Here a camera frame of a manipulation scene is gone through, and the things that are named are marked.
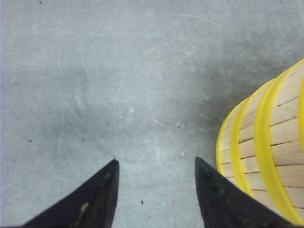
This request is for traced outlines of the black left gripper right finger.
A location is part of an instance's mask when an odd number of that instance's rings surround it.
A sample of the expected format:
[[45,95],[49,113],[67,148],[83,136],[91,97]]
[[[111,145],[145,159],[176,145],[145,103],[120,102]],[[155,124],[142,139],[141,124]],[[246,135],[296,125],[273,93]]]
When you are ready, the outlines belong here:
[[223,177],[202,158],[195,159],[196,193],[206,228],[295,228]]

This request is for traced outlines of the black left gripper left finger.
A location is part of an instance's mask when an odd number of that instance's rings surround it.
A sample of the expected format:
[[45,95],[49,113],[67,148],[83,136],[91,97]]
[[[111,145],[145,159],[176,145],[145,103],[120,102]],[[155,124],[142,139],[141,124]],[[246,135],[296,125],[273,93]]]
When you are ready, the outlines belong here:
[[119,162],[112,160],[24,228],[110,228],[119,188]]

